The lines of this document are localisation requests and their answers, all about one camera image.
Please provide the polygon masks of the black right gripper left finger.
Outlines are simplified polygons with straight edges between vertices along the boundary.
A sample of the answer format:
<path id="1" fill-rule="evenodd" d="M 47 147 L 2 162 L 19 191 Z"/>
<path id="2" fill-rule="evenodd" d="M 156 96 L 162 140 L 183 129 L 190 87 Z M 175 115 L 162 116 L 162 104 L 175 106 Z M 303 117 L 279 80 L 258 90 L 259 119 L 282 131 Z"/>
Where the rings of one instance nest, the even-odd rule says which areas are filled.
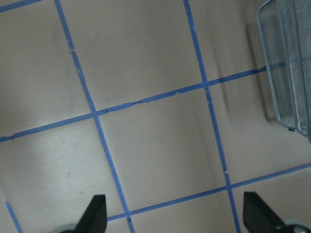
<path id="1" fill-rule="evenodd" d="M 84 211 L 75 233 L 104 233 L 107 228 L 107 210 L 105 194 L 95 195 Z"/>

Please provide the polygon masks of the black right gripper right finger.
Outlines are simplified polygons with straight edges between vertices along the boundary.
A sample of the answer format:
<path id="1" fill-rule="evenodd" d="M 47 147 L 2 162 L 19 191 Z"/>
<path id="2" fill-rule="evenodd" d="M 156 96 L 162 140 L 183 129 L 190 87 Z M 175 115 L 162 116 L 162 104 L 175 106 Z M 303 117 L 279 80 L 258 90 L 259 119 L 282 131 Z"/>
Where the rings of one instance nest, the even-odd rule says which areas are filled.
<path id="1" fill-rule="evenodd" d="M 286 226 L 256 192 L 244 192 L 242 217 L 249 233 L 276 233 Z"/>

